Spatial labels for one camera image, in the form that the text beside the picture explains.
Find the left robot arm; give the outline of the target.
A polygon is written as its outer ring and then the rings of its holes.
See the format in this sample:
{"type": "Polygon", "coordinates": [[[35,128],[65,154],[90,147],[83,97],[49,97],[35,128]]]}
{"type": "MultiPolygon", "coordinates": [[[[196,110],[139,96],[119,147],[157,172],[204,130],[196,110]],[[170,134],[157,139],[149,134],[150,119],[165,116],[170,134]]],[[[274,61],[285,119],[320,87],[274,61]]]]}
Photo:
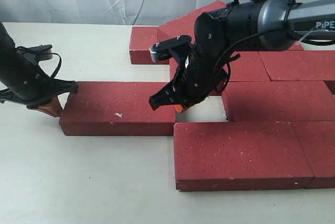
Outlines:
{"type": "Polygon", "coordinates": [[[63,108],[58,96],[77,94],[76,81],[56,78],[62,64],[59,54],[52,52],[52,45],[36,47],[16,46],[5,26],[1,24],[1,103],[12,102],[26,106],[29,110],[40,111],[52,117],[60,117],[63,108]],[[58,56],[57,66],[48,75],[39,65],[58,56]]]}

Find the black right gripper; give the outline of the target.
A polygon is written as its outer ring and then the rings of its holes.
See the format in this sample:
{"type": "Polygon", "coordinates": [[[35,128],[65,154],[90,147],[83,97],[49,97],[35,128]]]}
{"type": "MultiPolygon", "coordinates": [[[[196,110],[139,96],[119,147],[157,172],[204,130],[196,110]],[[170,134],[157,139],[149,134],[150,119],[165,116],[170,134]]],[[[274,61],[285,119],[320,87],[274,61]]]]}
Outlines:
{"type": "Polygon", "coordinates": [[[224,69],[213,72],[214,60],[201,57],[191,44],[191,53],[177,64],[173,79],[149,98],[153,110],[161,106],[175,105],[177,113],[183,113],[201,103],[218,85],[225,85],[228,73],[224,69]]]}

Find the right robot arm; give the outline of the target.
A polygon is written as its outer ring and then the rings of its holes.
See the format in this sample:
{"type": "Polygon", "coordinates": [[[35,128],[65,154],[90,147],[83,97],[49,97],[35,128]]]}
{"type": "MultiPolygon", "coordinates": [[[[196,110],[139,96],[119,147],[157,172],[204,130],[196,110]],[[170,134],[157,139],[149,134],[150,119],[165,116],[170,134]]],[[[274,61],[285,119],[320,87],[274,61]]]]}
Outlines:
{"type": "Polygon", "coordinates": [[[176,105],[179,111],[221,94],[231,76],[230,64],[244,51],[285,51],[294,43],[334,44],[334,0],[298,3],[263,0],[231,4],[204,12],[194,35],[180,35],[151,46],[153,61],[174,59],[176,72],[149,98],[152,109],[176,105]]]}

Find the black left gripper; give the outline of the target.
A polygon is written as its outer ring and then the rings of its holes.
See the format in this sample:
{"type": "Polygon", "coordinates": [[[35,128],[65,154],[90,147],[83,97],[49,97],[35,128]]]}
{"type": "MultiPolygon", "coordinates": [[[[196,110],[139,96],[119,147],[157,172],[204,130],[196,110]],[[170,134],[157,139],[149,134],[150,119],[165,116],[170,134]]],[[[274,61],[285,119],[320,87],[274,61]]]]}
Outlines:
{"type": "Polygon", "coordinates": [[[1,103],[12,102],[58,118],[63,107],[58,96],[64,93],[76,94],[79,86],[75,81],[56,79],[62,59],[51,75],[40,67],[27,61],[16,49],[1,50],[1,103]]]}

